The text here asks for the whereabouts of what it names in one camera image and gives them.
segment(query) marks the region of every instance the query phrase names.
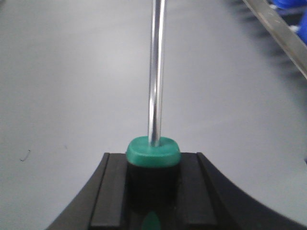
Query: chrome rod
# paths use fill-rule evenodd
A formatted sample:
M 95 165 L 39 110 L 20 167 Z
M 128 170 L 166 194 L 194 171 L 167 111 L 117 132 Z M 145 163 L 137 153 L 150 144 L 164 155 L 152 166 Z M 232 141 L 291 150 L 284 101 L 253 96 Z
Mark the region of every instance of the chrome rod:
M 165 1 L 153 0 L 148 119 L 148 142 L 153 147 L 160 145 L 161 136 Z

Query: blue object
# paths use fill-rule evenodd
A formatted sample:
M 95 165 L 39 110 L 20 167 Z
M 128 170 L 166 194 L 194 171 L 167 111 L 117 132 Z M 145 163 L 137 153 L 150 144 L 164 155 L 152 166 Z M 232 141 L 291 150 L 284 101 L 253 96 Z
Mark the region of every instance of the blue object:
M 307 0 L 273 0 L 273 3 L 281 9 L 289 9 L 307 5 Z
M 305 42 L 307 45 L 307 11 L 305 12 L 301 23 L 300 23 L 300 28 L 297 31 L 297 35 Z

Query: black curved edge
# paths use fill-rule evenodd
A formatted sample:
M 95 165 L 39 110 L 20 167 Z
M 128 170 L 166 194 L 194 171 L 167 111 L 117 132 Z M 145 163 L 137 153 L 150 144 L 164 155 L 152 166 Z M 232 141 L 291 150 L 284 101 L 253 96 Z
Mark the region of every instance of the black curved edge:
M 219 226 L 227 230 L 307 230 L 247 195 L 197 153 Z
M 46 230 L 87 230 L 97 201 L 110 153 L 105 153 L 97 169 L 62 213 Z
M 128 226 L 121 224 L 123 215 L 126 216 L 124 218 L 129 216 L 122 210 L 126 203 L 124 196 L 127 192 L 125 189 L 127 170 L 122 166 L 126 164 L 125 154 L 105 153 L 83 189 L 46 230 L 132 229 L 130 228 L 132 222 Z M 178 223 L 180 229 L 307 230 L 307 227 L 278 214 L 244 193 L 202 153 L 183 153 L 180 164 L 181 186 L 176 192 L 177 217 L 174 217 L 175 219 L 180 217 L 182 220 L 182 223 Z M 118 192 L 112 190 L 115 185 L 121 187 Z M 101 187 L 106 189 L 107 195 L 101 191 Z M 94 228 L 91 224 L 93 213 L 97 211 L 99 194 L 104 201 L 102 209 L 107 211 L 103 211 L 103 219 L 106 218 L 109 222 L 111 218 L 112 221 L 119 222 L 115 228 L 110 228 L 109 225 L 107 228 Z M 113 196 L 123 199 L 108 198 Z

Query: metal rail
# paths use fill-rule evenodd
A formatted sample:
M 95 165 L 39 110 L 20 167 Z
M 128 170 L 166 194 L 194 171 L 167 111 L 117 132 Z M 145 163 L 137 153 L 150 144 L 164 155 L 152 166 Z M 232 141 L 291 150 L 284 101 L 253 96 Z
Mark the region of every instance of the metal rail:
M 307 46 L 266 0 L 243 0 L 307 79 Z

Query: green mark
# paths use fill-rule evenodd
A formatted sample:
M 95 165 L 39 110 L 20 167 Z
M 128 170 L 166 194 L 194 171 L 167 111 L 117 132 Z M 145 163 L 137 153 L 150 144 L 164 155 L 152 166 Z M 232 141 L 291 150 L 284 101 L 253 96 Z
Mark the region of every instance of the green mark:
M 159 218 L 154 212 L 147 214 L 142 223 L 142 230 L 161 230 Z

